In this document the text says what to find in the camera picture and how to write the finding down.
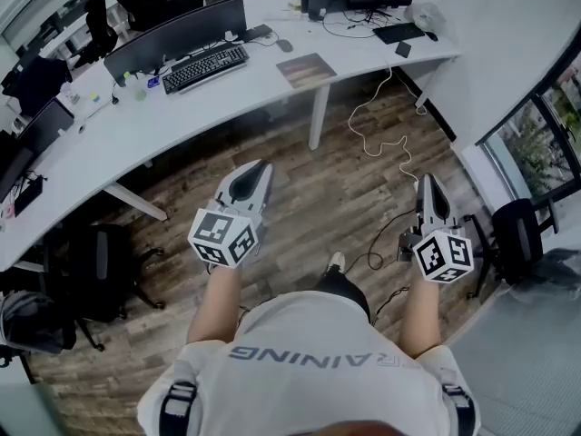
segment computer mouse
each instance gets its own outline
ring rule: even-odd
[[[278,45],[283,52],[292,52],[292,44],[286,39],[279,39],[276,41],[276,45]]]

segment curved white desk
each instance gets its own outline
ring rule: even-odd
[[[165,220],[163,210],[124,189],[116,180],[203,131],[298,92],[316,89],[309,137],[309,146],[315,149],[319,145],[331,84],[358,74],[383,70],[389,65],[460,55],[449,40],[440,38],[433,42],[421,37],[409,41],[412,49],[406,59],[395,54],[396,45],[384,45],[377,37],[342,38],[329,34],[319,23],[283,21],[290,1],[300,0],[244,0],[244,5],[248,27],[262,23],[269,25],[280,38],[292,43],[293,52],[283,53],[277,45],[247,44],[245,48],[250,55],[247,67],[186,94],[166,95],[158,86],[148,90],[143,102],[124,99],[118,105],[112,105],[107,103],[111,99],[113,79],[103,61],[81,75],[74,87],[85,96],[84,107],[74,110],[78,121],[34,165],[34,170],[45,175],[48,181],[44,183],[42,195],[18,218],[7,220],[5,231],[0,233],[0,271],[17,263],[47,231],[102,190],[159,220]],[[344,22],[342,14],[328,16],[328,22],[332,23],[334,18]],[[328,28],[349,35],[370,34],[370,30],[364,27],[348,32],[346,25],[329,25]],[[337,76],[309,87],[293,89],[276,64],[312,53],[318,53]],[[79,114],[79,110],[85,107],[86,112],[94,110],[86,99],[92,93],[98,93],[105,106],[84,121],[86,114]],[[84,125],[84,131],[79,134],[81,125]]]

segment window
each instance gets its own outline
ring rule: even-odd
[[[543,81],[478,142],[514,198],[541,208],[581,189],[581,31]]]

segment shoe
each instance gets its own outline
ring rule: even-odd
[[[330,257],[329,264],[327,265],[327,272],[329,272],[333,267],[337,267],[339,273],[345,273],[345,255],[343,252],[335,252],[332,257]]]

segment person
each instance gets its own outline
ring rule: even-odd
[[[156,436],[476,434],[478,407],[440,345],[438,284],[413,270],[398,346],[369,324],[342,253],[313,290],[263,303],[238,330],[241,269],[217,267],[138,421]]]

